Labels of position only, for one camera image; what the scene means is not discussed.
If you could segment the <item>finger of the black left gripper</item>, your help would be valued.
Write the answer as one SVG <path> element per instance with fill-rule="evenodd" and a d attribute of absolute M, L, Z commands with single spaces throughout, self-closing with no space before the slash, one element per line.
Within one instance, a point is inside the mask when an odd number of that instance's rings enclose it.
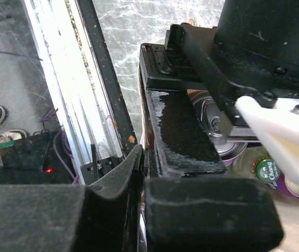
<path fill-rule="evenodd" d="M 225 173 L 186 92 L 148 90 L 146 100 L 160 175 Z"/>

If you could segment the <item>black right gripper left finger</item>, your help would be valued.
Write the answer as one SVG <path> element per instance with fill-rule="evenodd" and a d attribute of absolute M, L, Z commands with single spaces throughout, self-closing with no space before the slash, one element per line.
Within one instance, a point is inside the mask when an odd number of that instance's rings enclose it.
<path fill-rule="evenodd" d="M 143 149 L 84 185 L 0 185 L 0 251 L 137 251 Z"/>

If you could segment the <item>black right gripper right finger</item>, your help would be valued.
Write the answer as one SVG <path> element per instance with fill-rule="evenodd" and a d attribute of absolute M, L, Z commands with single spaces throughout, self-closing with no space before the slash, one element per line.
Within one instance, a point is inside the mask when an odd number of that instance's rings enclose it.
<path fill-rule="evenodd" d="M 149 251 L 271 251 L 283 228 L 268 190 L 243 178 L 148 178 Z"/>

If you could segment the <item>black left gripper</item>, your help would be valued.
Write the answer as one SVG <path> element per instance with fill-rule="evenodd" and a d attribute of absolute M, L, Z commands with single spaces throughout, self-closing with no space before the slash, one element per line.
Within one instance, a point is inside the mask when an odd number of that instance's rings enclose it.
<path fill-rule="evenodd" d="M 164 44 L 141 45 L 140 69 L 147 90 L 209 91 L 231 134 L 251 137 L 238 98 L 299 98 L 299 1 L 226 1 L 216 27 L 171 24 Z"/>

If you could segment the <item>purple Fanta can front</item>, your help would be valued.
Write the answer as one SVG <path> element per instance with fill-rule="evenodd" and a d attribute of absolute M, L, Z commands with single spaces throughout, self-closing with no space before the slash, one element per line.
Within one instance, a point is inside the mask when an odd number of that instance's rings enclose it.
<path fill-rule="evenodd" d="M 224 166 L 231 165 L 242 154 L 246 142 L 229 142 L 220 131 L 220 110 L 208 91 L 193 91 L 188 94 L 199 120 L 221 157 Z"/>

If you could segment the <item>purple fanta can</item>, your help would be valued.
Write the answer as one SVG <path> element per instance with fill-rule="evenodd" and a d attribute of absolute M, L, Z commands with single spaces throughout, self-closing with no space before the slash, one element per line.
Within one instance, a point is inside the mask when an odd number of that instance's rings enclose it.
<path fill-rule="evenodd" d="M 220 131 L 220 110 L 208 91 L 193 91 L 188 94 L 199 120 L 221 157 L 224 166 L 231 165 L 242 154 L 246 142 L 229 142 Z"/>
<path fill-rule="evenodd" d="M 284 174 L 281 174 L 276 181 L 269 183 L 268 186 L 285 196 L 299 198 L 299 185 L 295 184 Z"/>

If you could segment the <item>clear Chang bottle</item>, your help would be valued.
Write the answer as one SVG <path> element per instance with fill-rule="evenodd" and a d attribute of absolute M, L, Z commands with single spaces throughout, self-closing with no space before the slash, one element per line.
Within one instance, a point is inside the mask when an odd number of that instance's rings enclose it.
<path fill-rule="evenodd" d="M 282 174 L 262 146 L 246 148 L 227 169 L 234 177 L 255 179 L 264 184 L 275 182 Z"/>

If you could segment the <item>cream canvas tote bag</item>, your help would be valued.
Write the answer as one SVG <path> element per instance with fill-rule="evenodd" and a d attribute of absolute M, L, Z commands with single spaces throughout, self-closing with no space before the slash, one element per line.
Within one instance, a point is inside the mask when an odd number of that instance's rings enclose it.
<path fill-rule="evenodd" d="M 140 143 L 145 149 L 154 149 L 154 133 L 149 117 L 145 86 L 141 71 L 138 70 L 137 74 L 142 114 L 142 136 Z M 299 198 L 285 196 L 273 189 L 268 189 L 268 191 L 274 200 L 276 210 L 284 228 L 284 239 L 273 251 L 299 251 Z"/>

